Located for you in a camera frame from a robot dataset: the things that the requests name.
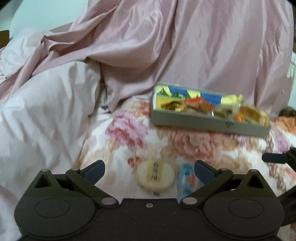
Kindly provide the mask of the light blue shrimp snack packet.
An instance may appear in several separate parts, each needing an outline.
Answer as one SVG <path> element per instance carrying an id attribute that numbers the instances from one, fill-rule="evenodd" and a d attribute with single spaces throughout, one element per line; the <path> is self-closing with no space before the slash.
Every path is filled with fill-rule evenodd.
<path id="1" fill-rule="evenodd" d="M 183 163 L 180 166 L 177 181 L 178 200 L 183 199 L 203 186 L 204 184 L 194 173 L 194 165 L 190 163 Z"/>

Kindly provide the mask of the white rice cracker packet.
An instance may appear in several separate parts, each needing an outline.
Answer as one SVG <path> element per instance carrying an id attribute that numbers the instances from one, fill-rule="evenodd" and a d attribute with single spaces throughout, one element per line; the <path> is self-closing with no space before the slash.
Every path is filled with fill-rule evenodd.
<path id="1" fill-rule="evenodd" d="M 137 167 L 139 185 L 149 192 L 163 192 L 168 190 L 174 182 L 173 167 L 163 161 L 150 160 Z"/>

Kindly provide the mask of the orange cloth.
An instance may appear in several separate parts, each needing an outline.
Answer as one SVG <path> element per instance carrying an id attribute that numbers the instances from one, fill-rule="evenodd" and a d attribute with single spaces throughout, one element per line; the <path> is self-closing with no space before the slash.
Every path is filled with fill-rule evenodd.
<path id="1" fill-rule="evenodd" d="M 296 134 L 296 118 L 295 116 L 286 117 L 279 116 L 271 121 L 271 124 L 279 131 Z"/>

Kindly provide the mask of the clear bag of pastries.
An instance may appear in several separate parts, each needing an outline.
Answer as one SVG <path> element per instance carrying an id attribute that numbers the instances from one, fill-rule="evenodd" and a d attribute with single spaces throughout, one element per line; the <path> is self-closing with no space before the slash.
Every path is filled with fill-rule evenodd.
<path id="1" fill-rule="evenodd" d="M 221 104 L 213 109 L 213 114 L 217 117 L 228 118 L 241 123 L 259 126 L 270 125 L 270 118 L 266 112 L 248 104 Z"/>

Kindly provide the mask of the light pink duvet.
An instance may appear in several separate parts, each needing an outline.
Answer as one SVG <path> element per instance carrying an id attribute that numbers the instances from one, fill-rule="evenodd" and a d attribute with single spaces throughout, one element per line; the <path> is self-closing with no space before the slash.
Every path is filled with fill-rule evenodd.
<path id="1" fill-rule="evenodd" d="M 107 105 L 93 31 L 43 37 L 1 98 L 1 240 L 18 240 L 14 210 L 41 169 L 74 166 L 97 104 Z"/>

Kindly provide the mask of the red chips snack packet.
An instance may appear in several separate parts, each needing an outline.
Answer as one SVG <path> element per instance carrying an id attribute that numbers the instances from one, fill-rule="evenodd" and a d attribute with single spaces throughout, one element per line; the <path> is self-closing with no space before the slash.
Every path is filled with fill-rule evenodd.
<path id="1" fill-rule="evenodd" d="M 183 103 L 187 107 L 187 109 L 190 108 L 196 112 L 205 114 L 210 113 L 214 109 L 214 106 L 212 106 L 208 101 L 202 99 L 201 97 L 186 99 L 185 101 L 183 101 Z"/>

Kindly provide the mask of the gold foil snack packet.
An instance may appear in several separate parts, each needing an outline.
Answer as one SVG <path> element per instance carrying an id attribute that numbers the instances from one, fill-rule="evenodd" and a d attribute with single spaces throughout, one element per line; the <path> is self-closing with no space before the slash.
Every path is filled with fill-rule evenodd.
<path id="1" fill-rule="evenodd" d="M 171 101 L 171 102 L 168 102 L 168 103 L 161 104 L 161 109 L 176 111 L 176 112 L 184 111 L 185 107 L 186 106 L 181 101 Z"/>

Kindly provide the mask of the grey shallow box tray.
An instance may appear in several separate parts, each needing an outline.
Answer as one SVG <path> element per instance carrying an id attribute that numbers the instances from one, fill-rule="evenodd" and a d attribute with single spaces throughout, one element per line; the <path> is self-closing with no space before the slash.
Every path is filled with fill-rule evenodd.
<path id="1" fill-rule="evenodd" d="M 241 123 L 228 118 L 214 116 L 213 111 L 208 114 L 196 112 L 193 109 L 176 112 L 154 108 L 154 91 L 151 104 L 151 122 L 158 126 L 175 126 L 179 128 L 190 128 L 204 131 L 214 131 L 223 133 L 234 133 L 239 135 L 265 137 L 269 134 L 269 126 L 252 125 Z"/>

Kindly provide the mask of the yellow blue paper in tray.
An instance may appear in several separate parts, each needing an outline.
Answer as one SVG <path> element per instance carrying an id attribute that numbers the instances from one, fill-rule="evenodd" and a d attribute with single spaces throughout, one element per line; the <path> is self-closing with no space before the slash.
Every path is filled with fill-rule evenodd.
<path id="1" fill-rule="evenodd" d="M 219 104 L 232 105 L 241 104 L 243 95 L 227 95 L 207 90 L 194 90 L 178 85 L 157 84 L 154 88 L 154 108 L 161 109 L 162 104 L 167 104 L 172 101 L 206 101 L 211 106 Z"/>

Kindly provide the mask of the pink satin sheet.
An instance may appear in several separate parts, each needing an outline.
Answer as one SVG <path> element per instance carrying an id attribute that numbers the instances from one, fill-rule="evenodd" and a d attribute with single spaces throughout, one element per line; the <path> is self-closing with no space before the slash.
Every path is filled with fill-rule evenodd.
<path id="1" fill-rule="evenodd" d="M 39 73 L 92 59 L 110 110 L 159 81 L 242 94 L 270 111 L 292 42 L 288 1 L 89 1 L 69 30 L 44 36 L 1 84 L 1 101 Z"/>

